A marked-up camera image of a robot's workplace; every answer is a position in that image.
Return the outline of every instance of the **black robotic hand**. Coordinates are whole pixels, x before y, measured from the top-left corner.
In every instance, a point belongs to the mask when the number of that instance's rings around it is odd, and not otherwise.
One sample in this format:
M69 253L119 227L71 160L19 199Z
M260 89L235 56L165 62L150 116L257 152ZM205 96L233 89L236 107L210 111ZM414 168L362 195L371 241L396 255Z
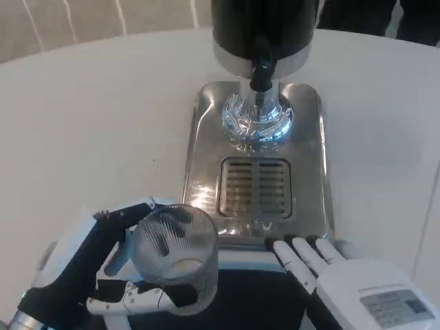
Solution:
M306 313L317 330L341 330L342 327L318 295L318 278L326 267L358 258L359 254L347 242L336 248L328 240L318 237L286 237L285 241L268 240L273 252L292 283L303 297Z

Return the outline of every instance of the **metal plate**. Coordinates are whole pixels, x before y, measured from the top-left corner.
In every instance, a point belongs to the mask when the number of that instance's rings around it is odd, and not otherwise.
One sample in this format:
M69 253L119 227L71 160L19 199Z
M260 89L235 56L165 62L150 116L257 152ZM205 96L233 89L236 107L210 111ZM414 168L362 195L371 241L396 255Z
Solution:
M221 166L220 213L282 221L292 213L290 166L283 159L232 157Z
M264 248L265 237L331 234L333 210L325 121L318 94L308 85L281 85L280 92L294 110L289 139L281 144L237 146L225 132L221 112L229 95L238 90L238 82L210 82L197 94L182 201L202 208L214 219L223 246L259 249ZM252 212L226 211L221 205L221 173L224 161L232 157L278 159L289 164L293 179L291 212L287 217L280 221L279 215L271 219L267 214L255 217Z

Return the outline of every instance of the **white tabletop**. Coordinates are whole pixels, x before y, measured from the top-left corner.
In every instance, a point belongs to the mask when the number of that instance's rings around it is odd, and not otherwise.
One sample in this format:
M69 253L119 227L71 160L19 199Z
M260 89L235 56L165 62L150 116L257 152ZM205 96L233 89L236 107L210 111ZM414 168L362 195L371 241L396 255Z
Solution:
M327 112L339 237L412 274L440 150L440 52L317 31L309 83ZM0 65L0 318L83 206L179 200L193 100L232 80L208 30L67 47Z

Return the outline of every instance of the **robot finger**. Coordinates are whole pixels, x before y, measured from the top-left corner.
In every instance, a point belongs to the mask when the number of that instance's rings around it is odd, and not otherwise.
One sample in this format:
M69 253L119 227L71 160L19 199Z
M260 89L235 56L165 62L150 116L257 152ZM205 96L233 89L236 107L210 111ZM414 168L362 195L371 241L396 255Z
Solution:
M315 244L319 253L321 253L321 256L328 264L346 261L346 259L335 249L333 244L331 244L328 240L317 239L315 241Z
M344 256L345 259L362 258L362 253L352 244L347 241L336 241L334 243L335 249Z
M316 276L319 276L324 272L324 269L328 266L327 263L319 256L318 253L316 253L316 251L305 239L296 237L291 243L297 255L302 259L307 267L316 274Z
M286 272L290 272L298 284L311 296L316 288L315 276L296 253L284 241L275 241L273 252Z

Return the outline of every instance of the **glass tumbler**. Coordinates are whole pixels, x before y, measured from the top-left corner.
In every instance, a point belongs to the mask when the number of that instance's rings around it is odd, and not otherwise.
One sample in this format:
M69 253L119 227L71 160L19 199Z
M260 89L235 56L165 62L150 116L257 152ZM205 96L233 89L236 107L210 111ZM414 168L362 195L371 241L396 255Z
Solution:
M130 257L145 282L192 285L197 302L172 313L192 315L214 299L218 278L218 234L211 217L184 204L164 206L141 220Z

